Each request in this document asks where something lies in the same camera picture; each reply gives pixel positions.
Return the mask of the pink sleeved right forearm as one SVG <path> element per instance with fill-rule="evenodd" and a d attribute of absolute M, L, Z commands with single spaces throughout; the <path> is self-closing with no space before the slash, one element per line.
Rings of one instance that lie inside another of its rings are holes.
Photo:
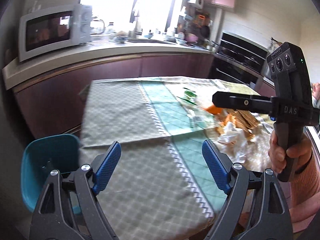
<path fill-rule="evenodd" d="M 316 159 L 299 174 L 295 174 L 291 187 L 290 216 L 294 233 L 305 230 L 319 211 L 319 169 Z"/>

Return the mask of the person right hand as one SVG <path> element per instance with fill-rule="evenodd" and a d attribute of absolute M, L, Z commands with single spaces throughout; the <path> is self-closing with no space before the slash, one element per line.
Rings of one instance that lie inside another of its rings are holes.
<path fill-rule="evenodd" d="M 271 160 L 272 169 L 277 173 L 281 173 L 287 166 L 285 157 L 298 159 L 295 174 L 299 174 L 308 166 L 312 159 L 312 144 L 310 139 L 305 134 L 302 134 L 300 143 L 284 150 L 278 145 L 277 135 L 273 131 L 270 138 L 268 156 Z"/>

